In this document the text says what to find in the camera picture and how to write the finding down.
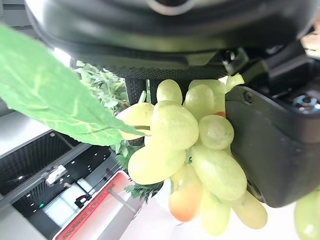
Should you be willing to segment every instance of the green grape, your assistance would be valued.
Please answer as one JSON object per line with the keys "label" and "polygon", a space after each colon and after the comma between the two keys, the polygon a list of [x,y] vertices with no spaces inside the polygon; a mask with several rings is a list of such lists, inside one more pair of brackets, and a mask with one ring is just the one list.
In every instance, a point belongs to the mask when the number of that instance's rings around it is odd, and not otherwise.
{"label": "green grape", "polygon": [[203,187],[200,208],[201,221],[206,232],[213,236],[223,234],[230,219],[230,206]]}
{"label": "green grape", "polygon": [[162,81],[156,90],[156,99],[158,102],[169,100],[181,105],[182,93],[178,83],[171,79]]}
{"label": "green grape", "polygon": [[301,240],[320,239],[320,217],[316,211],[317,192],[314,191],[296,202],[295,229]]}
{"label": "green grape", "polygon": [[214,95],[216,94],[224,95],[226,93],[226,85],[223,82],[215,79],[193,80],[189,84],[189,90],[200,84],[207,85],[212,90]]}
{"label": "green grape", "polygon": [[185,108],[199,121],[207,115],[214,114],[215,96],[204,84],[191,88],[185,96]]}
{"label": "green grape", "polygon": [[185,160],[185,150],[169,150],[150,144],[131,156],[128,173],[137,184],[155,184],[172,176]]}
{"label": "green grape", "polygon": [[[150,126],[151,117],[154,112],[154,106],[148,102],[136,103],[122,112],[116,118],[124,121],[125,124],[131,126]],[[150,135],[150,130],[139,130],[147,135]],[[141,138],[141,135],[135,135],[120,131],[124,140],[134,140]]]}
{"label": "green grape", "polygon": [[153,112],[156,112],[156,111],[158,111],[159,108],[162,108],[162,107],[168,106],[168,105],[180,106],[180,104],[178,104],[175,101],[163,100],[163,101],[159,101],[156,105],[154,105]]}
{"label": "green grape", "polygon": [[235,136],[231,123],[223,116],[208,115],[199,121],[199,137],[203,145],[210,149],[225,149]]}
{"label": "green grape", "polygon": [[144,137],[144,145],[148,146],[151,142],[151,136],[145,136]]}
{"label": "green grape", "polygon": [[248,191],[236,204],[231,204],[232,209],[239,219],[252,229],[263,228],[268,221],[265,207]]}
{"label": "green grape", "polygon": [[214,113],[226,112],[226,95],[221,93],[214,94]]}
{"label": "green grape", "polygon": [[226,80],[226,91],[229,92],[234,86],[237,86],[239,84],[244,84],[245,81],[242,78],[242,76],[238,73],[234,76],[228,76],[228,79]]}
{"label": "green grape", "polygon": [[198,122],[182,106],[167,105],[151,118],[152,141],[169,149],[190,148],[199,137]]}
{"label": "green grape", "polygon": [[316,204],[316,210],[317,210],[318,216],[320,218],[320,187],[318,187],[318,189],[316,190],[315,204]]}
{"label": "green grape", "polygon": [[191,148],[192,164],[202,184],[221,200],[233,201],[247,189],[247,178],[236,160],[223,150],[202,144]]}

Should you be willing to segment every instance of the grape bunch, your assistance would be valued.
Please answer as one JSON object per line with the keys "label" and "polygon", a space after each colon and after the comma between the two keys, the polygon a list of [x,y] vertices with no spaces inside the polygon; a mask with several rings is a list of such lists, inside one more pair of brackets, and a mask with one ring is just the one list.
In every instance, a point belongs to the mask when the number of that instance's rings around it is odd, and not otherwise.
{"label": "grape bunch", "polygon": [[297,201],[294,223],[301,240],[320,239],[320,187]]}
{"label": "grape bunch", "polygon": [[[162,81],[158,103],[137,103],[117,118],[147,136],[144,147],[128,163],[131,179],[141,185],[171,180],[168,206],[181,222],[200,213],[204,229],[213,236],[227,228],[231,209],[253,229],[267,223],[263,205],[247,191],[247,178],[230,152],[234,129],[225,115],[225,94],[242,84],[241,75],[218,80],[193,80],[183,101],[179,85]],[[138,135],[121,133],[124,139]]]}

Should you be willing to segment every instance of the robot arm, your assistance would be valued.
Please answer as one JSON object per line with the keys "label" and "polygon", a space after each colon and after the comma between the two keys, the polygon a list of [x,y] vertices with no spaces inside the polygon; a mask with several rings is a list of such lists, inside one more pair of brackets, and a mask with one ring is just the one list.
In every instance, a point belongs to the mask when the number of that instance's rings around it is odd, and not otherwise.
{"label": "robot arm", "polygon": [[155,93],[164,79],[186,91],[193,79],[241,73],[225,105],[250,191],[281,207],[320,185],[320,68],[300,43],[319,0],[26,3],[43,40],[125,78],[131,101],[145,79]]}

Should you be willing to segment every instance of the artificial leaf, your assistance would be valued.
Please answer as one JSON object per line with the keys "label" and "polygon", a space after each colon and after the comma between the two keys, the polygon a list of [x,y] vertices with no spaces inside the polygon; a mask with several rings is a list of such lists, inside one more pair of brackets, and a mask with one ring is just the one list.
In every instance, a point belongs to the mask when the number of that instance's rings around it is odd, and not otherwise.
{"label": "artificial leaf", "polygon": [[122,145],[120,142],[115,144],[115,154],[118,154],[120,152],[121,146]]}
{"label": "artificial leaf", "polygon": [[84,67],[86,64],[84,64],[82,61],[77,60],[75,65],[77,67]]}
{"label": "artificial leaf", "polygon": [[10,108],[93,145],[119,142],[119,130],[141,135],[100,105],[47,48],[2,25],[0,36],[0,96]]}
{"label": "artificial leaf", "polygon": [[119,101],[115,98],[110,99],[108,102],[106,102],[104,104],[105,107],[107,108],[113,108],[115,107],[117,104],[119,103]]}

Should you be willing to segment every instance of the green foliage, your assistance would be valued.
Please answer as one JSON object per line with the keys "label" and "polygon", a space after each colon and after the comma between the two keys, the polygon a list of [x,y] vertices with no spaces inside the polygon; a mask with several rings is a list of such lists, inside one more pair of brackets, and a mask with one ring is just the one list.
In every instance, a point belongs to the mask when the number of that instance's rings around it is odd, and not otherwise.
{"label": "green foliage", "polygon": [[87,86],[91,93],[101,104],[118,114],[122,109],[129,107],[125,80],[112,72],[92,66],[88,63],[77,62],[75,69],[81,75],[81,82]]}
{"label": "green foliage", "polygon": [[47,48],[2,25],[0,36],[0,97],[10,108],[93,145],[118,143],[119,130],[141,134],[101,106]]}
{"label": "green foliage", "polygon": [[121,143],[110,146],[115,151],[116,160],[122,170],[128,169],[129,159],[132,154],[138,151],[142,146],[131,146],[127,141],[121,141]]}
{"label": "green foliage", "polygon": [[[126,92],[125,81],[115,74],[103,69],[99,70],[97,67],[88,63],[78,61],[75,71],[81,75],[81,82],[90,89],[91,93],[101,102],[101,104],[109,108],[117,114],[121,110],[129,106],[128,95]],[[150,90],[148,90],[147,98],[150,101]],[[142,94],[142,99],[146,98],[146,93]],[[116,154],[116,161],[122,170],[128,170],[129,160],[141,146],[131,146],[127,141],[122,140],[110,148]],[[148,202],[150,196],[156,194],[162,187],[163,182],[151,185],[134,185],[126,187],[126,191],[131,193],[132,197],[140,197]]]}
{"label": "green foliage", "polygon": [[135,185],[127,186],[125,190],[128,193],[131,193],[133,198],[140,197],[140,200],[144,199],[145,202],[148,203],[149,197],[154,196],[162,188],[163,184],[163,181],[149,185],[140,185],[136,183]]}

